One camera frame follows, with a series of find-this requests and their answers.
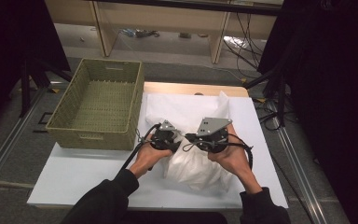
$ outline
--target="white plastic bag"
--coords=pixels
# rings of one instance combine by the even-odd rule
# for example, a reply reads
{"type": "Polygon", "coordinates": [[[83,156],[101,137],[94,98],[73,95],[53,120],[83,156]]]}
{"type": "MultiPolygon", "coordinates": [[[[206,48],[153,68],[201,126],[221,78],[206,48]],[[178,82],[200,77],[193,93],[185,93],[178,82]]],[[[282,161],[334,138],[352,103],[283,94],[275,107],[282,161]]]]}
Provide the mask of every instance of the white plastic bag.
{"type": "Polygon", "coordinates": [[[228,119],[228,105],[228,97],[222,91],[213,105],[181,101],[180,99],[172,101],[163,96],[148,99],[146,121],[150,125],[167,119],[181,131],[175,142],[182,140],[182,144],[166,162],[164,172],[166,178],[186,183],[192,189],[220,188],[228,190],[232,174],[217,162],[210,161],[207,152],[196,146],[191,147],[184,138],[186,133],[197,131],[204,117],[228,119]]]}

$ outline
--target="black jacket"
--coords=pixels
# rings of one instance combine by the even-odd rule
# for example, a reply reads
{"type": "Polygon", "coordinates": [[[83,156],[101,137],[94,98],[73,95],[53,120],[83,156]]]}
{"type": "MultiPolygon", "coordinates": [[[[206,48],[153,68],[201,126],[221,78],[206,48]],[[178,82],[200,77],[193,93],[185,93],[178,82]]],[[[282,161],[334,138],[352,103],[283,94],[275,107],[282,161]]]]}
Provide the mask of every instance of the black jacket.
{"type": "MultiPolygon", "coordinates": [[[[129,170],[122,170],[112,181],[104,180],[87,192],[69,211],[62,223],[118,223],[127,211],[128,197],[139,188],[129,170]]],[[[243,214],[241,223],[290,223],[283,207],[276,206],[263,188],[257,194],[240,194],[243,214]]]]}

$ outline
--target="green wicker basket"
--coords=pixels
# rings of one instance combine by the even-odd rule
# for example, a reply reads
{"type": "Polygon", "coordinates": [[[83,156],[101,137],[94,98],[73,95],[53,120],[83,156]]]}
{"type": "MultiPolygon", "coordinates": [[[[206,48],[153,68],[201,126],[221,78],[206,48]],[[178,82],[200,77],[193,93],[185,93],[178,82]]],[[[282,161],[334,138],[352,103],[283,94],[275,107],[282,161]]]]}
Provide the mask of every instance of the green wicker basket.
{"type": "Polygon", "coordinates": [[[142,63],[83,59],[46,129],[61,147],[133,150],[142,63]]]}

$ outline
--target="tripod leg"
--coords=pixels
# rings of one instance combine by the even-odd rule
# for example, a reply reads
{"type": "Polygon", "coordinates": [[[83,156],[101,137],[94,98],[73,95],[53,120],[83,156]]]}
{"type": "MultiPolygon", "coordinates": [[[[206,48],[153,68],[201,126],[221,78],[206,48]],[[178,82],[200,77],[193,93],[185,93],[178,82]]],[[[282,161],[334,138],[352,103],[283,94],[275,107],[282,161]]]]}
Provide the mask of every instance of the tripod leg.
{"type": "Polygon", "coordinates": [[[249,90],[251,89],[253,86],[258,85],[260,82],[265,81],[267,79],[269,79],[270,77],[272,77],[272,75],[274,75],[274,69],[267,71],[266,74],[264,74],[261,77],[256,78],[255,80],[249,82],[249,83],[244,83],[242,86],[246,89],[249,90]]]}

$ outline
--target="left hand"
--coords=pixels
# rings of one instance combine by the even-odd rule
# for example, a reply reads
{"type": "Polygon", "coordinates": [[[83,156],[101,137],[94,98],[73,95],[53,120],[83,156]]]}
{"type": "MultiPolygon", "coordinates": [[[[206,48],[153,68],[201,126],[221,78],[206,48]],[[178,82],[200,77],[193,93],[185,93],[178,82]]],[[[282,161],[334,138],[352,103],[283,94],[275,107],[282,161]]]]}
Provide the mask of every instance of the left hand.
{"type": "Polygon", "coordinates": [[[169,149],[157,150],[146,143],[138,151],[135,163],[130,167],[130,171],[136,176],[137,179],[146,174],[150,167],[153,167],[161,158],[169,157],[172,151],[169,149]]]}

